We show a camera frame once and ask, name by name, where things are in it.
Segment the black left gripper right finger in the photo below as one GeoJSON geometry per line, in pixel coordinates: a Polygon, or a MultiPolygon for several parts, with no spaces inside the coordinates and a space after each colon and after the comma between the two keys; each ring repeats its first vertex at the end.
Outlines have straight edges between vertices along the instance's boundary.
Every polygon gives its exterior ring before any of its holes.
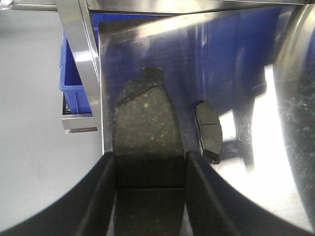
{"type": "Polygon", "coordinates": [[[226,182],[197,151],[186,155],[186,207],[195,236],[309,236],[226,182]]]}

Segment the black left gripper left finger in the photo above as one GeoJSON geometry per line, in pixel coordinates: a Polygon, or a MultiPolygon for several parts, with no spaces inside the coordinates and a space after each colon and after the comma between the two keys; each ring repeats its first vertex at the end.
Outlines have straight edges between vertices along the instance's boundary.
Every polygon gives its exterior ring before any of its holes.
{"type": "Polygon", "coordinates": [[[104,154],[64,196],[2,236],[104,236],[115,199],[114,154],[104,154]]]}

